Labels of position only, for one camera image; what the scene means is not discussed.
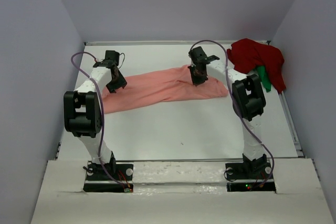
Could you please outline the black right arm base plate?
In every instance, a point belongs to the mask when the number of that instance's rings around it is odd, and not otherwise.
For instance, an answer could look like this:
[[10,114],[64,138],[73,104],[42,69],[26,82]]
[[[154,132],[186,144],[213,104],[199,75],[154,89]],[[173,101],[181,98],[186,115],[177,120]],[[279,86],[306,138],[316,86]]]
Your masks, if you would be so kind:
[[276,192],[276,186],[273,175],[269,177],[271,164],[258,168],[253,174],[244,170],[243,163],[225,164],[224,178],[227,181],[226,189],[229,193],[234,192]]

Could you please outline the pink t shirt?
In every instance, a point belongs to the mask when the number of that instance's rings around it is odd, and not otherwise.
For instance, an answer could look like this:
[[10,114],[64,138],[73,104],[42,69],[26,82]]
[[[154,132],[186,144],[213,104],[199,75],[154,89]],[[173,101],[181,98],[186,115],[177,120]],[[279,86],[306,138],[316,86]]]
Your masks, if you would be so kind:
[[184,65],[144,74],[128,76],[127,85],[115,93],[104,88],[104,113],[115,113],[142,108],[160,102],[206,100],[228,96],[219,80],[208,77],[205,83],[194,86],[190,70]]

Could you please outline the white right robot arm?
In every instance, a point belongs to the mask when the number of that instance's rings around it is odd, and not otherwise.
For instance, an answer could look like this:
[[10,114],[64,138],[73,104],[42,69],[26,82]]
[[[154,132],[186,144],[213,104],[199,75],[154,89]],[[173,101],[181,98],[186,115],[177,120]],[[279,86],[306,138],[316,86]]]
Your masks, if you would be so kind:
[[191,59],[190,69],[193,85],[198,86],[208,81],[207,70],[214,68],[225,77],[233,109],[243,128],[243,161],[227,163],[224,176],[229,182],[237,180],[266,181],[272,171],[267,162],[264,144],[261,141],[261,115],[266,106],[266,99],[260,78],[256,74],[247,75],[232,69],[228,57],[220,63],[219,57],[207,56],[203,48],[193,45],[188,53]]

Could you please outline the red t shirt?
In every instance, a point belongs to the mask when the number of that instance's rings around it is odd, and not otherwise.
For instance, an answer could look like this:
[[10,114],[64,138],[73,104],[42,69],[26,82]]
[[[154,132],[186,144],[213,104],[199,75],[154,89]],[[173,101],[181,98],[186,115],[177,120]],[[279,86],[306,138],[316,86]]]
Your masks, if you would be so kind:
[[285,60],[278,48],[245,38],[234,42],[227,54],[236,71],[248,74],[256,67],[264,66],[270,83],[278,93],[286,90],[281,73]]

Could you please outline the green t shirt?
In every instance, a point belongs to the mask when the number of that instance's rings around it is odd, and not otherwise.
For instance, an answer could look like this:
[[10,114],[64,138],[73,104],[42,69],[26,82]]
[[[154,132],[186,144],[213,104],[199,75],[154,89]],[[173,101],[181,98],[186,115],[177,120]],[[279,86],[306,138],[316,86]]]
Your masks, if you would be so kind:
[[263,87],[265,88],[266,92],[267,93],[270,92],[272,85],[271,85],[271,82],[270,82],[269,77],[267,75],[266,67],[265,66],[257,66],[256,71],[259,75],[261,83],[262,83]]

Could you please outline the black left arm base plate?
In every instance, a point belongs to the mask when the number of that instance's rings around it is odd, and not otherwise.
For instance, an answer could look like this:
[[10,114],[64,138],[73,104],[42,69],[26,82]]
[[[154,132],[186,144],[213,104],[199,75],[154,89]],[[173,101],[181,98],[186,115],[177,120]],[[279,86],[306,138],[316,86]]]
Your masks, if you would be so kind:
[[105,173],[101,165],[89,162],[82,168],[86,171],[83,190],[87,193],[133,192],[134,165],[131,163],[117,163],[114,174],[106,167],[113,179]]

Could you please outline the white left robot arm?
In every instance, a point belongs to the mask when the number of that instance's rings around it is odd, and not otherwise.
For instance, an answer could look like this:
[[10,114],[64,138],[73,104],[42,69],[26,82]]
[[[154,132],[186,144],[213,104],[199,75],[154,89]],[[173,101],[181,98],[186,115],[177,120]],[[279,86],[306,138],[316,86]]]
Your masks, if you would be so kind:
[[[85,72],[74,58],[78,55],[88,55],[94,64],[90,73]],[[119,53],[107,50],[104,58],[99,60],[89,52],[78,52],[71,56],[72,65],[82,73],[86,79],[75,90],[64,94],[64,125],[65,130],[78,138],[91,156],[92,168],[87,170],[93,174],[99,173],[104,179],[111,179],[117,171],[114,153],[104,141],[104,105],[103,90],[116,93],[123,89],[127,81],[120,72]]]

